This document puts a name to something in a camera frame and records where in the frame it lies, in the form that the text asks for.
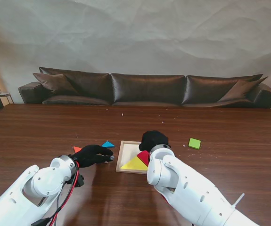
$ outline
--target brown table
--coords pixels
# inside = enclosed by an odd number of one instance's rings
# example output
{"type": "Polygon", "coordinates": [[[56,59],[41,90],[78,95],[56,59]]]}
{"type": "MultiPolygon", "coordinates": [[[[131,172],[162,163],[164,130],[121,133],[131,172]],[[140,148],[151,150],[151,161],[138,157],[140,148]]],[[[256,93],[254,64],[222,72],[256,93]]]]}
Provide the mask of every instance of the brown table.
{"type": "MultiPolygon", "coordinates": [[[[271,226],[271,110],[265,109],[7,105],[0,113],[0,195],[26,168],[47,167],[73,146],[109,140],[117,158],[121,140],[140,141],[152,129],[166,134],[175,155],[228,201],[244,192],[238,209],[271,226]],[[184,147],[190,137],[202,140],[199,151],[184,147]]],[[[190,225],[145,175],[117,173],[115,166],[116,160],[81,170],[86,184],[75,189],[58,226],[190,225]]]]}

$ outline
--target red tangram piece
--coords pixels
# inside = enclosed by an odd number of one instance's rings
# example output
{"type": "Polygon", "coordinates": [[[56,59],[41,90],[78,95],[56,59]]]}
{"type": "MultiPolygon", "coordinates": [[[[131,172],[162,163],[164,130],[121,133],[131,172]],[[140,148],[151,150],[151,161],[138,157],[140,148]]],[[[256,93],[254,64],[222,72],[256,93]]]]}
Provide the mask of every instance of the red tangram piece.
{"type": "Polygon", "coordinates": [[[149,161],[148,161],[148,158],[149,158],[149,152],[147,151],[142,151],[140,152],[137,157],[146,165],[148,166],[149,165],[149,161]]]}
{"type": "Polygon", "coordinates": [[[79,152],[81,150],[81,148],[79,148],[79,147],[74,147],[74,152],[79,152]]]}

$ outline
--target green block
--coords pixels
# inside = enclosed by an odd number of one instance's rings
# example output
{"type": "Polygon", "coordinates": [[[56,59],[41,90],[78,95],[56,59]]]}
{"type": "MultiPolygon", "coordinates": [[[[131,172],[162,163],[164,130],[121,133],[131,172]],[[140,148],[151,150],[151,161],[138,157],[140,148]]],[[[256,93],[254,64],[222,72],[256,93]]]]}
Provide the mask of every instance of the green block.
{"type": "Polygon", "coordinates": [[[200,149],[200,144],[201,144],[200,140],[190,138],[189,147],[199,150],[200,149]]]}

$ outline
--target yellow triangle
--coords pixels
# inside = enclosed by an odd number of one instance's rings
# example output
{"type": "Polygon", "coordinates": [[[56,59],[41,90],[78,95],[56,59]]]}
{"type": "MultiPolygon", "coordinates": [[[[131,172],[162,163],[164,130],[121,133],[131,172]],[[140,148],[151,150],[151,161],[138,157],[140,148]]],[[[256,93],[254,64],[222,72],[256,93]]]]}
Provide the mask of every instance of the yellow triangle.
{"type": "Polygon", "coordinates": [[[121,169],[125,170],[148,170],[148,166],[146,166],[142,160],[140,160],[138,157],[134,157],[129,162],[127,162],[125,165],[121,167],[121,169]]]}

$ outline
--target blue triangle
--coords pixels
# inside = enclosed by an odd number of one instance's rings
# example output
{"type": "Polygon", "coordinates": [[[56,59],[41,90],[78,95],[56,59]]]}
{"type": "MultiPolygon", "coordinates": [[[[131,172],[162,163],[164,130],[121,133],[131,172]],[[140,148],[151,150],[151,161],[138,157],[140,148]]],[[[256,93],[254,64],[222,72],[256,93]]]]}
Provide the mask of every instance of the blue triangle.
{"type": "Polygon", "coordinates": [[[114,146],[112,143],[106,141],[106,142],[102,145],[102,147],[115,147],[115,146],[114,146]]]}

